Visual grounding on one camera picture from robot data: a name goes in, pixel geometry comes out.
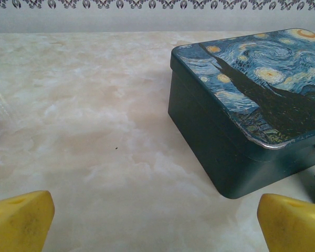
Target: marble surface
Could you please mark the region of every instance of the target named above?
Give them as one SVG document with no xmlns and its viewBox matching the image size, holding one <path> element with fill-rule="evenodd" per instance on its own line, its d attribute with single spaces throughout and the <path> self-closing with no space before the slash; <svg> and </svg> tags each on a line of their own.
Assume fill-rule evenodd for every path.
<svg viewBox="0 0 315 252">
<path fill-rule="evenodd" d="M 49 190 L 44 251 L 267 251 L 263 193 L 219 195 L 167 114 L 170 52 L 250 32 L 0 34 L 0 200 Z"/>
</svg>

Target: painted box lid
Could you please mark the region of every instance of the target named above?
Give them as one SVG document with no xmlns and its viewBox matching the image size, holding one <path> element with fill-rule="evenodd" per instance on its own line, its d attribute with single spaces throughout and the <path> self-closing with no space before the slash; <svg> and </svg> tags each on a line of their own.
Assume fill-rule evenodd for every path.
<svg viewBox="0 0 315 252">
<path fill-rule="evenodd" d="M 172 56 L 253 143 L 280 149 L 315 136 L 315 33 L 207 41 L 176 47 Z"/>
</svg>

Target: decorative border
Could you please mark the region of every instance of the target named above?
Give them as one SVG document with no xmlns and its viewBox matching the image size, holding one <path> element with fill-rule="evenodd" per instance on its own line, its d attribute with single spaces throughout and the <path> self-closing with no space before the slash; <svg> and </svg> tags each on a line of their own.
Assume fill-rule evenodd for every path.
<svg viewBox="0 0 315 252">
<path fill-rule="evenodd" d="M 6 8 L 6 5 L 9 3 L 9 0 L 0 0 L 0 8 Z M 29 8 L 38 8 L 41 9 L 44 7 L 45 0 L 22 0 L 23 3 L 28 4 Z M 281 10 L 290 10 L 293 6 L 296 6 L 298 11 L 302 10 L 305 5 L 307 5 L 308 10 L 315 11 L 315 0 L 47 0 L 48 6 L 51 9 L 55 9 L 59 3 L 62 3 L 65 9 L 76 8 L 76 4 L 82 3 L 85 9 L 91 7 L 91 2 L 96 3 L 99 9 L 110 8 L 112 2 L 115 2 L 118 9 L 124 7 L 124 2 L 127 2 L 131 9 L 141 9 L 144 3 L 148 2 L 150 9 L 155 9 L 156 4 L 160 3 L 163 9 L 173 9 L 174 6 L 180 2 L 180 8 L 186 9 L 189 4 L 193 5 L 194 9 L 203 9 L 204 6 L 208 3 L 210 4 L 211 9 L 216 9 L 219 5 L 223 5 L 223 9 L 233 9 L 235 6 L 240 9 L 246 9 L 248 6 L 252 9 L 263 9 L 265 6 L 268 6 L 269 10 L 273 10 L 278 5 L 278 8 Z M 12 0 L 12 5 L 20 9 L 22 7 L 20 0 Z"/>
</svg>

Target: wall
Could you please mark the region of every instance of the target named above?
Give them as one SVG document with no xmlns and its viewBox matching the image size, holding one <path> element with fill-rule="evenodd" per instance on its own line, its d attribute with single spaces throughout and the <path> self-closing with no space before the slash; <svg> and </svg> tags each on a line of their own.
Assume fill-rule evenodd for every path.
<svg viewBox="0 0 315 252">
<path fill-rule="evenodd" d="M 314 0 L 0 0 L 0 33 L 315 31 Z"/>
</svg>

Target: swirling blue sky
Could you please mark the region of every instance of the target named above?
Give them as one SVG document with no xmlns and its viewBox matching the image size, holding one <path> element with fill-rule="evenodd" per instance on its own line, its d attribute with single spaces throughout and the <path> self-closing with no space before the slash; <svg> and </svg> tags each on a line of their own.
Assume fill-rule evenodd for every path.
<svg viewBox="0 0 315 252">
<path fill-rule="evenodd" d="M 290 29 L 202 44 L 259 85 L 315 93 L 314 33 Z M 230 111 L 251 113 L 258 108 L 222 76 L 216 60 L 199 44 L 178 47 L 176 53 Z"/>
</svg>

